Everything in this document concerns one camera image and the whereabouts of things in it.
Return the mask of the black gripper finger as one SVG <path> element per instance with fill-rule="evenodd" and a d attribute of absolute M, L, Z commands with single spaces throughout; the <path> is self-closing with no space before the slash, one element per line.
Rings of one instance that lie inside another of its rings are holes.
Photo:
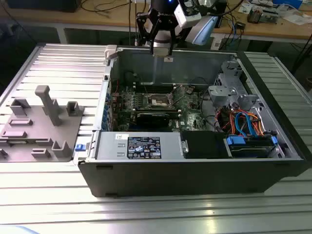
<path fill-rule="evenodd" d="M 171 55 L 173 48 L 176 44 L 183 42 L 183 33 L 184 29 L 179 26 L 179 24 L 172 24 L 168 27 L 169 36 L 170 36 L 170 46 L 168 55 Z"/>
<path fill-rule="evenodd" d="M 145 29 L 145 23 L 149 20 L 152 24 L 150 32 Z M 136 14 L 136 22 L 140 35 L 141 43 L 150 43 L 150 54 L 154 53 L 154 41 L 156 38 L 156 10 L 149 10 L 147 13 L 139 12 Z"/>

